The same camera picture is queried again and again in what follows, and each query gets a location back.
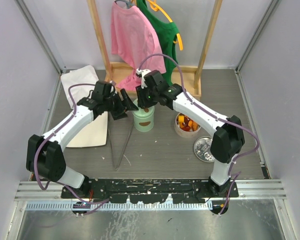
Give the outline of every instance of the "clothes hanger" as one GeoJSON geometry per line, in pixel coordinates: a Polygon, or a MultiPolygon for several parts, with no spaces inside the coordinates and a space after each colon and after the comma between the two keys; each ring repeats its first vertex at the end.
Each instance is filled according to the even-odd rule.
{"type": "Polygon", "coordinates": [[[157,8],[155,5],[153,5],[152,3],[150,3],[150,7],[152,8],[153,11],[158,12],[159,8],[157,8]]]}
{"type": "Polygon", "coordinates": [[[133,4],[131,2],[128,2],[127,0],[115,0],[115,3],[117,2],[124,2],[126,4],[126,7],[129,9],[133,6],[133,4]]]}
{"type": "MultiPolygon", "coordinates": [[[[158,4],[156,4],[156,1],[157,1],[157,0],[154,0],[154,2],[153,2],[153,1],[150,1],[150,0],[146,0],[146,1],[149,2],[151,8],[152,8],[154,11],[157,12],[158,10],[160,10],[160,11],[163,13],[163,15],[165,15],[165,17],[168,19],[168,21],[169,21],[170,23],[173,22],[172,19],[171,19],[171,17],[169,17],[169,15],[165,12],[165,10],[163,10],[158,4]]],[[[183,44],[182,44],[182,39],[181,39],[180,33],[177,33],[177,34],[176,34],[176,38],[177,38],[177,41],[173,41],[173,43],[174,43],[174,44],[179,43],[180,51],[182,51],[182,50],[184,49],[184,46],[183,46],[183,44]]]]}

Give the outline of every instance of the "white towel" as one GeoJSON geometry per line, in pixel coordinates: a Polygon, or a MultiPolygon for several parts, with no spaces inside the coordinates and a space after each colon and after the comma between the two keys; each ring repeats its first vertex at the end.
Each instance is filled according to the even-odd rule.
{"type": "MultiPolygon", "coordinates": [[[[96,84],[98,76],[93,66],[88,65],[78,70],[70,71],[61,76],[62,86],[73,109],[73,103],[70,99],[68,88],[75,84],[96,84]]],[[[89,95],[89,91],[94,86],[77,86],[71,89],[71,95],[77,103],[83,97],[89,95]]],[[[67,148],[84,148],[103,146],[107,142],[108,112],[98,116],[93,122],[85,126],[67,145],[67,148]]]]}

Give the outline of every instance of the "green container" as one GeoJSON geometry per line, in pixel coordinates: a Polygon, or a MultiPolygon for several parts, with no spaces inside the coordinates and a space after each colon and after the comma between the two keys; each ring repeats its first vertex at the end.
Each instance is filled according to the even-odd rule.
{"type": "MultiPolygon", "coordinates": [[[[138,100],[134,100],[133,103],[138,106],[138,100]]],[[[149,108],[142,109],[138,107],[138,111],[132,111],[134,126],[140,132],[148,132],[150,131],[155,123],[154,123],[154,113],[155,106],[151,106],[149,108]]]]}

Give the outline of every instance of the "round metal tin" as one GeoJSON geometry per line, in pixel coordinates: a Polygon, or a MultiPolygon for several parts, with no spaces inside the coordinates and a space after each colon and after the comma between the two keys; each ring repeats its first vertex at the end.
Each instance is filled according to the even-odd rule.
{"type": "Polygon", "coordinates": [[[215,157],[210,151],[211,143],[212,138],[210,136],[202,136],[194,142],[193,150],[198,159],[206,163],[215,161],[215,157]]]}

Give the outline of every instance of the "food container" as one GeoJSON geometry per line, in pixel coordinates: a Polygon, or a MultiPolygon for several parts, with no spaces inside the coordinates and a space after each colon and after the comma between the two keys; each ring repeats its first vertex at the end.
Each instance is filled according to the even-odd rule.
{"type": "Polygon", "coordinates": [[[201,129],[201,126],[199,125],[198,126],[198,129],[196,131],[184,131],[182,130],[179,125],[177,124],[177,121],[178,121],[178,118],[179,118],[179,115],[181,113],[179,113],[176,117],[175,117],[175,120],[174,120],[174,130],[176,131],[176,133],[183,137],[183,138],[186,138],[186,139],[190,139],[190,138],[193,138],[193,137],[196,137],[198,134],[199,134],[199,131],[201,129]]]}
{"type": "MultiPolygon", "coordinates": [[[[138,106],[138,100],[134,100],[133,103],[138,106]]],[[[145,109],[138,107],[139,110],[132,111],[134,127],[140,132],[150,131],[154,123],[155,106],[151,106],[145,109]]]]}

